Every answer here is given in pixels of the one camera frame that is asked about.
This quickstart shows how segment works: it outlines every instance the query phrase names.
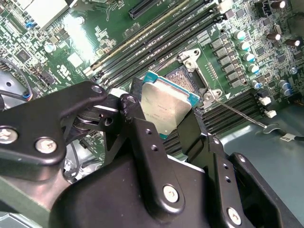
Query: capacitor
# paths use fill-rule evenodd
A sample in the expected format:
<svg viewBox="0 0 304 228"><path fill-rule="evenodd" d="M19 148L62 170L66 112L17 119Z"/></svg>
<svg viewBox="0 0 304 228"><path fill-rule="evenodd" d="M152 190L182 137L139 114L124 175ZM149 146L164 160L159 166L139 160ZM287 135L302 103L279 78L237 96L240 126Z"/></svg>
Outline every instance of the capacitor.
<svg viewBox="0 0 304 228"><path fill-rule="evenodd" d="M258 90L262 87L261 83L258 83L256 80L251 82L251 86L256 90Z"/></svg>
<svg viewBox="0 0 304 228"><path fill-rule="evenodd" d="M293 94L293 91L291 89L281 89L281 94L284 96L291 96Z"/></svg>
<svg viewBox="0 0 304 228"><path fill-rule="evenodd" d="M238 44L238 49L248 51L250 49L250 44L247 41L242 41Z"/></svg>
<svg viewBox="0 0 304 228"><path fill-rule="evenodd" d="M52 43L46 43L44 45L44 50L47 52L47 53L52 53L54 51L56 51L57 47L55 44L52 44Z"/></svg>
<svg viewBox="0 0 304 228"><path fill-rule="evenodd" d="M270 33L267 35L267 39L278 41L281 39L281 35L278 33Z"/></svg>
<svg viewBox="0 0 304 228"><path fill-rule="evenodd" d="M273 3L271 3L271 8L273 9L283 9L286 6L286 2L285 1L275 1Z"/></svg>
<svg viewBox="0 0 304 228"><path fill-rule="evenodd" d="M251 73L256 74L256 73L259 72L259 70L260 70L260 68L259 68L258 65L256 65L256 64L250 64L250 65L248 66L248 71L251 72Z"/></svg>
<svg viewBox="0 0 304 228"><path fill-rule="evenodd" d="M287 89L290 89L290 84L288 82L286 82L285 80L281 80L279 82L279 87L283 90L287 90Z"/></svg>
<svg viewBox="0 0 304 228"><path fill-rule="evenodd" d="M298 47L301 44L301 41L298 39L288 39L285 42L288 46Z"/></svg>
<svg viewBox="0 0 304 228"><path fill-rule="evenodd" d="M77 17L75 18L75 21L78 25L82 25L85 22L85 19L83 17Z"/></svg>
<svg viewBox="0 0 304 228"><path fill-rule="evenodd" d="M244 56L243 59L249 63L252 63L256 60L255 56L251 54L250 52L247 52Z"/></svg>
<svg viewBox="0 0 304 228"><path fill-rule="evenodd" d="M246 33L244 31L238 30L234 33L234 38L238 40L244 40L246 38Z"/></svg>

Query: screw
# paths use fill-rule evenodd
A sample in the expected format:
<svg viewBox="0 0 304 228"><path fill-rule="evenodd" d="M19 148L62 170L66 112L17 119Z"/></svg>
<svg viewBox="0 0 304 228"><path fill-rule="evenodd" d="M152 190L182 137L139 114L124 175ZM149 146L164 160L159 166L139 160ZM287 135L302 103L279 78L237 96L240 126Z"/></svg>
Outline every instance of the screw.
<svg viewBox="0 0 304 228"><path fill-rule="evenodd" d="M128 99L129 101L131 101L132 103L135 103L135 102L136 102L135 99L134 99L132 96L128 96L127 99Z"/></svg>
<svg viewBox="0 0 304 228"><path fill-rule="evenodd" d="M292 74L292 75L296 75L298 73L298 69L293 67L289 70L289 73Z"/></svg>
<svg viewBox="0 0 304 228"><path fill-rule="evenodd" d="M163 194L165 195L167 201L171 203L175 203L179 199L179 194L177 193L175 188L170 185L166 185L165 187L163 187Z"/></svg>
<svg viewBox="0 0 304 228"><path fill-rule="evenodd" d="M35 147L41 153L52 153L57 149L57 144L49 138L43 138L36 142Z"/></svg>
<svg viewBox="0 0 304 228"><path fill-rule="evenodd" d="M233 221L234 224L238 226L241 225L242 220L236 210L234 210L233 208L228 208L227 213L229 215L229 218Z"/></svg>
<svg viewBox="0 0 304 228"><path fill-rule="evenodd" d="M93 85L92 86L92 90L94 91L94 92L96 92L96 93L99 93L99 94L101 94L103 91L101 90L101 88L99 87L99 86L97 86L97 85Z"/></svg>
<svg viewBox="0 0 304 228"><path fill-rule="evenodd" d="M16 131L10 128L0 129L0 143L10 144L18 139L18 134Z"/></svg>
<svg viewBox="0 0 304 228"><path fill-rule="evenodd" d="M241 160L241 162L246 162L245 158L242 155L239 155L238 158Z"/></svg>

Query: pcie slot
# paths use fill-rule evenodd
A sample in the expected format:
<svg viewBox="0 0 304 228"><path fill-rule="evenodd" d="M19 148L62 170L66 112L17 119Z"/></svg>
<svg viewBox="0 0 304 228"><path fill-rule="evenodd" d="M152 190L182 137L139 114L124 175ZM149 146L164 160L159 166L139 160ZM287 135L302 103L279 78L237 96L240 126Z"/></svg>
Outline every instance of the pcie slot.
<svg viewBox="0 0 304 228"><path fill-rule="evenodd" d="M201 21L201 23L197 23L195 27L189 28L190 29L189 33L180 34L177 38L173 38L171 41L168 42L168 44L165 44L163 47L155 50L153 54L149 55L150 58L148 58L147 60L142 60L141 62L139 62L137 66L136 65L132 66L132 68L135 70L128 72L126 75L122 75L122 72L116 74L115 76L117 76L119 79L115 83L113 83L111 87L121 86L129 78L137 75L140 71L144 69L148 69L149 66L153 64L153 62L164 57L166 53L174 50L175 48L178 48L183 43L192 42L193 37L197 36L201 32L205 31L207 28L220 22L221 20L222 18L220 17L220 14L218 14L212 17L208 22Z"/></svg>
<svg viewBox="0 0 304 228"><path fill-rule="evenodd" d="M166 45L167 43L172 41L175 37L178 37L180 34L187 32L189 30L189 28L193 27L194 25L196 25L198 23L203 24L205 22L205 19L208 18L209 16L211 16L212 14L213 14L213 12L210 12L209 10L207 10L207 11L203 12L202 14L200 14L197 18L194 18L194 20L190 20L188 23L185 23L180 28L174 29L172 31L170 31L170 30L164 31L163 33L166 33L167 37L160 39L158 42L155 42L157 40L157 38L155 38L152 41L150 41L149 43L147 43L141 49L139 49L139 50L137 49L137 52L133 53L134 57L132 56L132 54L129 55L129 58L133 57L133 59L131 59L131 61L122 62L121 64L119 64L120 66L116 66L116 67L118 67L118 69L116 69L115 71L114 71L114 69L112 69L111 76L108 78L108 80L109 81L113 80L117 75L121 74L123 71L127 70L130 66L132 66L132 64L136 64L136 63L140 62L147 55L157 51L158 49L161 49L161 47L163 45Z"/></svg>
<svg viewBox="0 0 304 228"><path fill-rule="evenodd" d="M183 22L184 20L187 19L187 17L189 17L189 15L196 15L197 11L201 9L201 7L204 7L207 3L206 2L201 2L199 1L198 3L192 5L191 7L189 7L187 10L185 10L182 14L180 14L179 16L171 19L170 21L166 21L164 23L164 26L160 27L159 29L157 29L155 32L153 32L150 36L147 36L146 34L142 35L141 37L139 37L137 40L140 40L139 43L137 43L136 45L134 44L130 44L126 49L122 50L122 54L121 55L116 55L114 57L117 58L111 58L109 61L105 62L101 68L102 71L100 72L101 75L104 74L104 72L106 72L107 70L109 70L110 68L114 67L116 64L120 63L121 61L123 61L124 59L128 58L129 56L132 55L132 53L136 52L136 50L142 48L143 46L145 46L145 44L152 42L153 40L155 40L157 37L159 37L161 35L161 33L163 33L165 30L169 29L170 27L176 25L176 24L180 24L181 22Z"/></svg>
<svg viewBox="0 0 304 228"><path fill-rule="evenodd" d="M161 0L143 0L129 10L131 18L136 19Z"/></svg>

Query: cable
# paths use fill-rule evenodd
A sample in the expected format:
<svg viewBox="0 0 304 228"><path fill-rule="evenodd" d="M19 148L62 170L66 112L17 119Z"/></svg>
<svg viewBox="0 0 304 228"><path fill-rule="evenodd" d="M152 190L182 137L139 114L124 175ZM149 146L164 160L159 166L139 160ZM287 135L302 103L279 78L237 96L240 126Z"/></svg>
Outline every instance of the cable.
<svg viewBox="0 0 304 228"><path fill-rule="evenodd" d="M79 174L79 171L80 171L80 163L79 163L79 158L78 158L78 155L77 155L77 151L76 151L76 148L74 146L74 144L71 142L70 143L71 147L72 147L72 151L74 153L74 156L75 156L75 160L76 160L76 168L75 169L72 169L68 172L65 172L63 173L63 176L65 177L66 180L70 181L72 179L74 179L78 174Z"/></svg>
<svg viewBox="0 0 304 228"><path fill-rule="evenodd" d="M3 95L3 96L9 96L9 97L12 97L12 98L15 98L15 99L18 99L18 100L21 100L21 101L28 101L26 98L24 98L22 95L18 95L18 94L15 94L15 93L11 93L9 91L5 91L5 90L0 90L0 94Z"/></svg>
<svg viewBox="0 0 304 228"><path fill-rule="evenodd" d="M93 158L91 160L85 161L84 163L82 163L81 168L86 168L89 165L95 164L95 163L99 163L100 160L98 158Z"/></svg>
<svg viewBox="0 0 304 228"><path fill-rule="evenodd" d="M26 84L26 86L27 86L27 88L28 88L28 93L29 93L29 95L33 95L33 91L32 91L32 89L31 89L31 87L30 87L30 85L29 85L29 82L28 82L28 80L27 80L27 77L25 76L25 74L22 72L22 70L20 70L20 68L19 67L17 67L14 63L12 63L11 61L9 61L9 60L7 60L7 59L5 59L5 58L1 58L0 57L0 62L4 62L4 63L6 63L6 64L9 64L9 65L11 65L23 78L24 78L24 80L25 80L25 84Z"/></svg>

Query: green circuit board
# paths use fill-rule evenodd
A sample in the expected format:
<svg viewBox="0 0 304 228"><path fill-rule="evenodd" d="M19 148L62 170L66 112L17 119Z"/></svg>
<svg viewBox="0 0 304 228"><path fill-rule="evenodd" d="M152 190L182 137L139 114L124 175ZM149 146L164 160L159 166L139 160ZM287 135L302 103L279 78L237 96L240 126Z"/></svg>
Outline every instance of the green circuit board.
<svg viewBox="0 0 304 228"><path fill-rule="evenodd" d="M200 0L161 0L132 19L129 10L138 0L108 0L79 3L47 29L39 30L27 28L29 19L16 1L0 1L1 55L26 73L37 96L84 80L94 80L108 89L128 90L132 77L143 77L148 70L165 76L182 66L175 59L179 53L195 48L201 50L196 61L199 69L210 88L222 91L223 102L251 89L255 80L270 91L278 109L288 104L278 85L280 80L289 82L293 93L302 92L302 46L285 44L295 37L287 24L293 15L290 5L273 9L270 16L263 18L255 4L257 0L231 0L227 18L219 12L217 1L204 4ZM267 39L278 26L281 40ZM260 68L256 74L248 71L251 63L243 59L246 51L238 49L241 41L234 37L237 31L246 34L248 52L255 56L254 64ZM217 40L220 45L214 48ZM222 48L223 56L217 57ZM223 66L220 60L225 56L228 59ZM233 67L228 73L227 65ZM41 77L42 71L48 72L47 80ZM241 82L238 86L228 80L231 72L237 72ZM194 84L195 92L202 96L200 85ZM216 106L213 104L202 113ZM102 135L94 134L86 140L89 150L103 160Z"/></svg>

